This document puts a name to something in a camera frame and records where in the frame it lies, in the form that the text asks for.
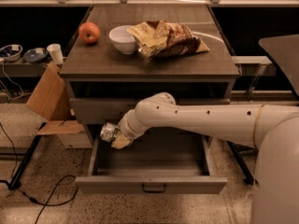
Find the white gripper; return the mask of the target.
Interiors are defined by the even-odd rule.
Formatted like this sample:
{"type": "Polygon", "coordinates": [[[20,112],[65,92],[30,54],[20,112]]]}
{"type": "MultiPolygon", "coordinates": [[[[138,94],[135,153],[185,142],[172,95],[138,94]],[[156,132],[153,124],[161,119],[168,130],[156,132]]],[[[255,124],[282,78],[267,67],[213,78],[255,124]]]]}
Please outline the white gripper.
{"type": "Polygon", "coordinates": [[[129,110],[120,120],[119,127],[121,133],[112,142],[112,147],[116,149],[122,149],[128,147],[132,141],[142,136],[145,132],[144,126],[136,118],[135,111],[129,110]]]}

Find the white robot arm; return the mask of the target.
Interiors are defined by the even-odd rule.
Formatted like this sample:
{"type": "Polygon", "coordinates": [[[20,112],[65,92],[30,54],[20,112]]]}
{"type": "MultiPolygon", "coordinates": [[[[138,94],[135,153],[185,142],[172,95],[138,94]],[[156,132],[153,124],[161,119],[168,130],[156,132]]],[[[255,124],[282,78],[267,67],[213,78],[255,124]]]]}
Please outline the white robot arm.
{"type": "Polygon", "coordinates": [[[299,107],[177,105],[158,93],[141,100],[119,123],[114,148],[152,127],[173,127],[259,149],[251,224],[299,224],[299,107]]]}

